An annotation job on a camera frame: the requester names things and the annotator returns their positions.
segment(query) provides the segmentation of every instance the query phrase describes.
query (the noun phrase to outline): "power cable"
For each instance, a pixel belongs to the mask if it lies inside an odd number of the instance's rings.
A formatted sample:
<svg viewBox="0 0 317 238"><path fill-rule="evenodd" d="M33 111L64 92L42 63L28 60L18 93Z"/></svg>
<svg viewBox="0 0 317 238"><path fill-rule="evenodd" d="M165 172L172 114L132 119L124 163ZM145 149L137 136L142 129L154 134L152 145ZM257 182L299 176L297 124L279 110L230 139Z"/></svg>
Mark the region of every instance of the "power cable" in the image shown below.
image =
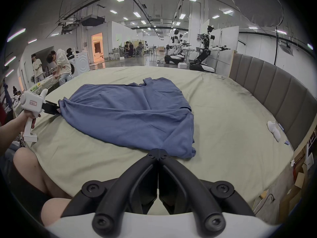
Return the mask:
<svg viewBox="0 0 317 238"><path fill-rule="evenodd" d="M267 199L269 198L270 195L272 195L272 197L273 197L272 202L275 201L275 197L273 196L272 193L270 193L270 194L267 196L266 200L264 201L263 205L260 207L260 209L259 209L254 215L257 215L257 213L262 209L262 207L265 205L265 203L266 203L266 201L267 201Z"/></svg>

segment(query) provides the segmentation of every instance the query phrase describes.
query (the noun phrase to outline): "headboard panel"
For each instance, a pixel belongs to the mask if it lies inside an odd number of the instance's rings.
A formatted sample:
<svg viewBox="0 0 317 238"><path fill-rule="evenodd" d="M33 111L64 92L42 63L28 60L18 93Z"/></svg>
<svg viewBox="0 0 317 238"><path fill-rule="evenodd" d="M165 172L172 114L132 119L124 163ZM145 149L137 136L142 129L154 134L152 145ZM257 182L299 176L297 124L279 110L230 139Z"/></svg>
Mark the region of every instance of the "headboard panel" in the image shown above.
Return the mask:
<svg viewBox="0 0 317 238"><path fill-rule="evenodd" d="M296 149L317 113L317 100L309 90L281 68L238 53L233 56L229 77L272 113Z"/></svg>

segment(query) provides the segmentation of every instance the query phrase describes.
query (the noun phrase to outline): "human arm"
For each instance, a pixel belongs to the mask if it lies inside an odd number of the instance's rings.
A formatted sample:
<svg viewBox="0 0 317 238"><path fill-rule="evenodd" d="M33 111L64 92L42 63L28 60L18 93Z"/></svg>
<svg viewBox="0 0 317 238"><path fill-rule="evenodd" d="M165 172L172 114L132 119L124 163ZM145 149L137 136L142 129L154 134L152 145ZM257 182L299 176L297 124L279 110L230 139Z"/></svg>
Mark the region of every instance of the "human arm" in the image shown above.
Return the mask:
<svg viewBox="0 0 317 238"><path fill-rule="evenodd" d="M5 153L12 141L21 131L24 131L28 118L33 118L32 129L35 124L35 117L31 111L22 111L16 119L11 120L7 124L0 126L0 156Z"/></svg>

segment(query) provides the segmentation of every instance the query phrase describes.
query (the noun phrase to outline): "table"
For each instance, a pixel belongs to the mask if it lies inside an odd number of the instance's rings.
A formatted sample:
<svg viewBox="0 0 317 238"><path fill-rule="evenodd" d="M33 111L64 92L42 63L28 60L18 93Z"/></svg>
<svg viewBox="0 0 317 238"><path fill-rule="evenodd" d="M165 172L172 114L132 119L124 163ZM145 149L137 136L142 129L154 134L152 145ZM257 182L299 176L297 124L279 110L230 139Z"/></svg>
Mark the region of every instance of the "table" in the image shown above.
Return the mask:
<svg viewBox="0 0 317 238"><path fill-rule="evenodd" d="M183 48L184 54L185 54L185 63L187 65L189 65L189 55L191 54L191 52L194 52L196 50L193 49L189 49L189 48Z"/></svg>

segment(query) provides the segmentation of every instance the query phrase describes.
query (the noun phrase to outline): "man in white t-shirt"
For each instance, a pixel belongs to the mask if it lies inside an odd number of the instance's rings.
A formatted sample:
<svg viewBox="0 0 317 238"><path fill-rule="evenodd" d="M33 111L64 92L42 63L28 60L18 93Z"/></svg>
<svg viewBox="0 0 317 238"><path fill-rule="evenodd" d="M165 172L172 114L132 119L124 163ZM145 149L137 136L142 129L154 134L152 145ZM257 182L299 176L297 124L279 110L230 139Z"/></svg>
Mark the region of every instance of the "man in white t-shirt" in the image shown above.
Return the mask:
<svg viewBox="0 0 317 238"><path fill-rule="evenodd" d="M34 83L37 83L44 79L42 62L40 59L36 59L36 54L33 54L31 57L33 61L32 65L33 65L34 79L35 79Z"/></svg>

